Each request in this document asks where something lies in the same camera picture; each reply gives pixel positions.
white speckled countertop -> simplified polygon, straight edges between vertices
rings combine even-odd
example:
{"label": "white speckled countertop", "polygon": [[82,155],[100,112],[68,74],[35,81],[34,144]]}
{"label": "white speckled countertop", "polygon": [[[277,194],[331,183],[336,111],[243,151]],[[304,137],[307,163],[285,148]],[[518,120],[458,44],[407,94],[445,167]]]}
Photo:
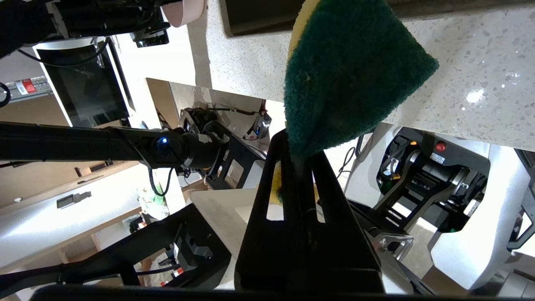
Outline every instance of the white speckled countertop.
{"label": "white speckled countertop", "polygon": [[[227,37],[220,1],[207,6],[169,45],[133,46],[138,66],[152,57],[135,76],[282,101],[291,33]],[[535,151],[535,6],[404,24],[440,68],[385,122]]]}

sponge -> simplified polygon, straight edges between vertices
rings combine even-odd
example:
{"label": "sponge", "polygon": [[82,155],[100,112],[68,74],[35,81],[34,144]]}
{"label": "sponge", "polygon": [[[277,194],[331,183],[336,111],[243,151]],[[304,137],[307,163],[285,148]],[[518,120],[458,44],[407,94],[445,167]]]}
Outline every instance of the sponge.
{"label": "sponge", "polygon": [[292,155],[372,130],[437,68],[383,0],[305,1],[285,78]]}

green scouring pad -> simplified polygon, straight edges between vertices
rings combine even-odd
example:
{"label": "green scouring pad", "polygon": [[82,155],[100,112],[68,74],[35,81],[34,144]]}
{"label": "green scouring pad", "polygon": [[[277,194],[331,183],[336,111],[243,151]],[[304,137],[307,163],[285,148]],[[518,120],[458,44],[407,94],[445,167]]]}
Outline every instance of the green scouring pad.
{"label": "green scouring pad", "polygon": [[368,132],[437,68],[383,0],[307,0],[285,79],[292,155]]}

red emergency stop button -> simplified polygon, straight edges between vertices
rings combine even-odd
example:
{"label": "red emergency stop button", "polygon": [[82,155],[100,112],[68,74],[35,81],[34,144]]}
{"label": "red emergency stop button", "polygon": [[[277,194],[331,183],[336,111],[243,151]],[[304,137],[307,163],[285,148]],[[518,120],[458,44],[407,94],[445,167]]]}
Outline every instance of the red emergency stop button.
{"label": "red emergency stop button", "polygon": [[435,150],[439,153],[442,153],[443,151],[446,150],[446,143],[442,141],[437,143],[437,145],[435,145]]}

kitchen counter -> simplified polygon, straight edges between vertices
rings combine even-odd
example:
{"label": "kitchen counter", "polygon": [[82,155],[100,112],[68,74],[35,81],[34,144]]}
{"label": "kitchen counter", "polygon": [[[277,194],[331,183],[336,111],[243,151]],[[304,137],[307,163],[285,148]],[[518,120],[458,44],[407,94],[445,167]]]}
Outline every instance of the kitchen counter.
{"label": "kitchen counter", "polygon": [[[157,124],[145,78],[284,98],[290,32],[227,37],[219,0],[170,43],[137,49],[117,36],[138,112]],[[384,121],[535,151],[535,5],[404,20],[439,70]]]}

